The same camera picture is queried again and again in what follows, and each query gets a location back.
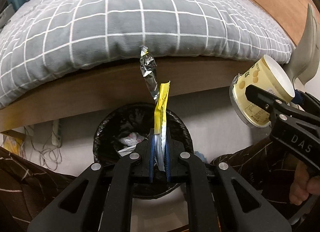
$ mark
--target wooden furniture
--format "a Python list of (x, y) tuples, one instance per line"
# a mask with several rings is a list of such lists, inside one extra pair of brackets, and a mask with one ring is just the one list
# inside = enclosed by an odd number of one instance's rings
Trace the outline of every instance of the wooden furniture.
[[(311, 0), (252, 0), (298, 44)], [(214, 57), (157, 58), (159, 82), (172, 81), (170, 95), (229, 86), (253, 62)], [(152, 98), (139, 63), (92, 69), (41, 85), (0, 110), (0, 132)]]

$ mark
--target paper cup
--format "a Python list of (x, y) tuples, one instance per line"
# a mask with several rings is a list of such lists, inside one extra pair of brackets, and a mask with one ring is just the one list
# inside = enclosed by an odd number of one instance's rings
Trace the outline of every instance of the paper cup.
[(231, 102), (238, 116), (250, 127), (267, 127), (269, 113), (247, 100), (245, 89), (255, 85), (289, 103), (294, 98), (294, 88), (281, 66), (264, 55), (246, 73), (238, 75), (230, 86)]

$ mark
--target silver foil wrapper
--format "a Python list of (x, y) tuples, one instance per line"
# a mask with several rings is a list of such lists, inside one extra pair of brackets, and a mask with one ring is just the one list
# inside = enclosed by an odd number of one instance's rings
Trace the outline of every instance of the silver foil wrapper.
[(157, 82), (157, 65), (153, 56), (148, 52), (146, 46), (141, 47), (140, 68), (142, 76), (146, 80), (147, 87), (157, 102), (159, 97), (159, 86)]

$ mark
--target blue gripper pad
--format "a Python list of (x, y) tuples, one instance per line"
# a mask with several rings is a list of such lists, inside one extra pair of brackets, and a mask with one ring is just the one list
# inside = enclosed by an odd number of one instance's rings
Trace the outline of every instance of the blue gripper pad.
[(165, 169), (165, 174), (167, 176), (167, 182), (170, 182), (170, 180), (171, 180), (171, 167), (170, 167), (170, 153), (169, 153), (168, 138), (166, 139), (166, 142), (165, 142), (164, 169)]
[(156, 162), (156, 147), (155, 147), (155, 136), (152, 136), (151, 141), (151, 153), (150, 153), (150, 159), (149, 159), (149, 180), (152, 182), (153, 180), (153, 167)]
[(294, 104), (298, 104), (298, 105), (303, 104), (304, 99), (296, 89), (294, 90), (294, 94), (295, 94), (295, 96), (291, 100), (291, 102), (294, 103)]

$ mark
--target finger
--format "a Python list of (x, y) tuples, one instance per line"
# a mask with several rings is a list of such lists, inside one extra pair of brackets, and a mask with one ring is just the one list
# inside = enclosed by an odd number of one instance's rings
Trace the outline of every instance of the finger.
[(307, 189), (307, 182), (309, 180), (309, 173), (307, 171), (307, 166), (299, 161), (294, 173), (294, 181), (300, 185), (302, 189)]
[(292, 204), (295, 204), (295, 205), (297, 205), (297, 206), (300, 206), (301, 205), (301, 203), (303, 202), (302, 200), (300, 200), (300, 199), (298, 199), (295, 195), (289, 195), (289, 199), (290, 199), (290, 202), (292, 203)]
[(307, 191), (313, 195), (320, 195), (320, 177), (311, 178), (307, 183)]
[(302, 189), (298, 183), (294, 182), (290, 187), (290, 195), (294, 195), (299, 200), (305, 201), (309, 197), (309, 192), (305, 189)]

